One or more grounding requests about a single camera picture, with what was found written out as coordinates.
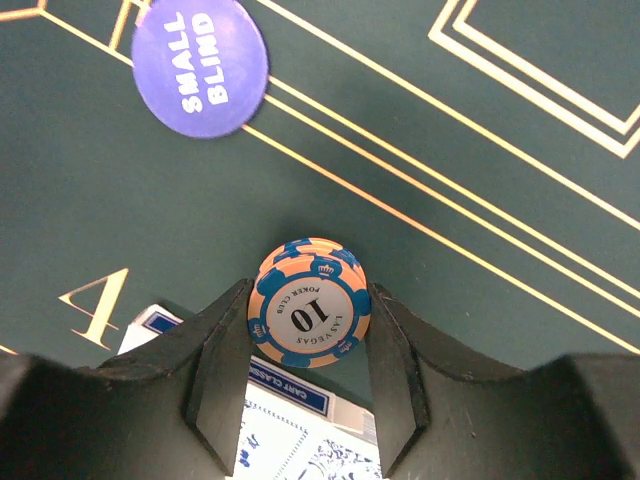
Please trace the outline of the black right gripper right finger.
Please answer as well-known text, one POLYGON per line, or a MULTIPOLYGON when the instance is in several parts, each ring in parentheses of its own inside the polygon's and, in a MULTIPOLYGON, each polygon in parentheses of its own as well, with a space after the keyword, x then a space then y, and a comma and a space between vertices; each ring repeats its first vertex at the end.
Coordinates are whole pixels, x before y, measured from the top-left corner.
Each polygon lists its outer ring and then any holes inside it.
POLYGON ((635 479, 639 359, 569 354, 531 370, 483 355, 369 287, 366 336, 387 479, 635 479))

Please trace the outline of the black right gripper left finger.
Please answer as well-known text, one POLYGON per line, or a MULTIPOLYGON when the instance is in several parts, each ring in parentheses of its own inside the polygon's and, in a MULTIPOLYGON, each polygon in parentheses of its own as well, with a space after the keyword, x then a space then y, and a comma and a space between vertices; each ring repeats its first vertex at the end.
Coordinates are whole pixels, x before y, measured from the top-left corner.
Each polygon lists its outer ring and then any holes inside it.
POLYGON ((97 368, 1 359, 5 479, 232 475, 252 341, 243 279, 211 305, 97 368))

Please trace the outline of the blue ten chips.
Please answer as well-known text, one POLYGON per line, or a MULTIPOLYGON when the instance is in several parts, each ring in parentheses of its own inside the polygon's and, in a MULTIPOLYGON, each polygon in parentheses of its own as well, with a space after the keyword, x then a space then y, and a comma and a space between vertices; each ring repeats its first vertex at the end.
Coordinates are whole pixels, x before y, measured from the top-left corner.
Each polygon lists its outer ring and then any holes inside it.
POLYGON ((342 245, 317 237, 287 242, 263 260, 247 310, 261 352, 297 368, 345 357, 363 341, 370 316, 360 262, 342 245))

